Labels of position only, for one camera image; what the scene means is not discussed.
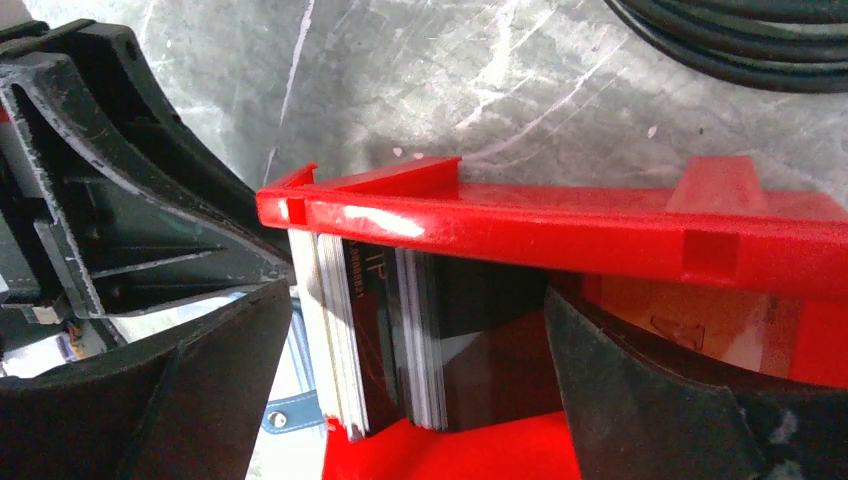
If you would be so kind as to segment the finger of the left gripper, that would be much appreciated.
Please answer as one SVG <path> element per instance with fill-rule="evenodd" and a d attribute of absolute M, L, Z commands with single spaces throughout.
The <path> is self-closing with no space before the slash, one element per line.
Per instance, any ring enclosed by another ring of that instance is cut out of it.
<path fill-rule="evenodd" d="M 294 277 L 287 234 L 186 126 L 133 31 L 1 33 L 1 315 L 132 317 Z"/>

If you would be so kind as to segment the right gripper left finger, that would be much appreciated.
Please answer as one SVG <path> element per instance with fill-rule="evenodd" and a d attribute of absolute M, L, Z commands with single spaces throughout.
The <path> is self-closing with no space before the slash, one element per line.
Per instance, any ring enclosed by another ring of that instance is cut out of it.
<path fill-rule="evenodd" d="M 242 479 L 292 316 L 287 283 L 1 381 L 5 479 Z"/>

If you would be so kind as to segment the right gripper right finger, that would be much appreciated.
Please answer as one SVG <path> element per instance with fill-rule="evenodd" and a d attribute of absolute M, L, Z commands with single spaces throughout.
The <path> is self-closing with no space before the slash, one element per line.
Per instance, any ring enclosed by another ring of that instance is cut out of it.
<path fill-rule="evenodd" d="M 843 479 L 847 393 L 695 353 L 546 293 L 550 350 L 585 479 Z"/>

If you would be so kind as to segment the blue card holder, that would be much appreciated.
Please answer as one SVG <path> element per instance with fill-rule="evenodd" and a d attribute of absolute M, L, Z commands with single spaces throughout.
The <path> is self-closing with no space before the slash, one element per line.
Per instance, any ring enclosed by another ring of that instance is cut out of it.
<path fill-rule="evenodd" d="M 262 429 L 270 435 L 308 432 L 325 435 L 299 299 L 292 300 L 292 316 L 286 342 L 262 419 Z"/>

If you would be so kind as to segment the red plastic bin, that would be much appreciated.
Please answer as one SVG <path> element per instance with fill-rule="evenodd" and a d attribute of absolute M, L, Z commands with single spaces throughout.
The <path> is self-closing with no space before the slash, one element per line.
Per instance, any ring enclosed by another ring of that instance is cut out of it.
<path fill-rule="evenodd" d="M 464 182 L 459 166 L 322 182 L 306 166 L 256 209 L 287 232 L 537 269 L 543 315 L 554 288 L 695 353 L 847 393 L 847 213 L 829 196 L 766 190 L 747 157 L 692 159 L 673 188 Z M 322 475 L 585 479 L 559 394 L 556 412 L 460 432 L 400 420 L 352 442 L 327 418 Z"/>

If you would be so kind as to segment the black credit card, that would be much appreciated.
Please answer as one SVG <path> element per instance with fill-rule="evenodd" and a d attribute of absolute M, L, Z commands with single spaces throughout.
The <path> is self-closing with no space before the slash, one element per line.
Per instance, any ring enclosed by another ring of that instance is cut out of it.
<path fill-rule="evenodd" d="M 561 407 L 537 269 L 342 239 L 370 429 L 460 432 Z"/>

